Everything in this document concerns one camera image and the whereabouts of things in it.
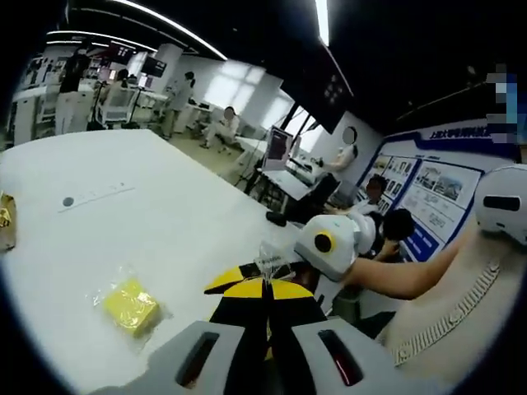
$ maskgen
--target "plastic bag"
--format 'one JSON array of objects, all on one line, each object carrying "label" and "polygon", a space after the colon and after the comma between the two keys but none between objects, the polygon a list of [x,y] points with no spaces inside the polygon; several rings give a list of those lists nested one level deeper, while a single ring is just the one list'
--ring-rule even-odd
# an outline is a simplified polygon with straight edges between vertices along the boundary
[{"label": "plastic bag", "polygon": [[289,280],[295,276],[284,251],[268,241],[262,241],[259,248],[259,256],[254,262],[262,272],[262,277],[267,283],[273,278]]},{"label": "plastic bag", "polygon": [[120,267],[114,281],[92,295],[91,302],[109,321],[113,321],[136,351],[145,346],[159,323],[170,317],[131,267]]}]

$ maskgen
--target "shoe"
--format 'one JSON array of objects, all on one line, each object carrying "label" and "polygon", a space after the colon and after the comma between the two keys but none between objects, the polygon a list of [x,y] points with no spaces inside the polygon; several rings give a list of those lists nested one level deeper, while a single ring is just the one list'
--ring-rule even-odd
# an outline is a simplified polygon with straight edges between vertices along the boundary
[{"label": "shoe", "polygon": [[267,221],[272,222],[274,225],[281,226],[282,228],[287,224],[286,217],[279,212],[268,211],[265,213],[265,218]]}]

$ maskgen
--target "blue banner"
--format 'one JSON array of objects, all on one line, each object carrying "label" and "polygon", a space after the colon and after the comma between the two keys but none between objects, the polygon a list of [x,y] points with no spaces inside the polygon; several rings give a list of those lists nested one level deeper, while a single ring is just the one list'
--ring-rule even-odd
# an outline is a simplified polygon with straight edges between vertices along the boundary
[{"label": "blue banner", "polygon": [[430,235],[428,230],[419,225],[415,218],[413,220],[415,231],[403,242],[404,247],[415,257],[416,261],[424,262],[434,254],[439,247],[439,242]]}]

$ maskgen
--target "yellow circle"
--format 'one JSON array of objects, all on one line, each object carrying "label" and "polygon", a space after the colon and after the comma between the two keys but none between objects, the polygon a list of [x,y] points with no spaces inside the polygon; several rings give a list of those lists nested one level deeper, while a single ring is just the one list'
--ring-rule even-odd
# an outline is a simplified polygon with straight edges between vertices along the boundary
[{"label": "yellow circle", "polygon": [[315,238],[317,236],[326,236],[328,239],[329,239],[329,250],[328,251],[320,251],[321,253],[332,253],[333,250],[335,249],[335,246],[336,246],[336,241],[335,241],[335,238],[333,237],[333,235],[331,235],[329,232],[327,231],[324,231],[324,232],[320,232],[318,233]]}]

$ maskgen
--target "yellow sponge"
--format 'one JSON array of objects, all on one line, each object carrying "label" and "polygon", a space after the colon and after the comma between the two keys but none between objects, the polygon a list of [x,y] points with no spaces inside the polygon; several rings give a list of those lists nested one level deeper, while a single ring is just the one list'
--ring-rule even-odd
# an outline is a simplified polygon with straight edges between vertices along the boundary
[{"label": "yellow sponge", "polygon": [[114,321],[133,337],[140,337],[157,325],[161,318],[159,304],[135,278],[109,294],[103,305]]}]

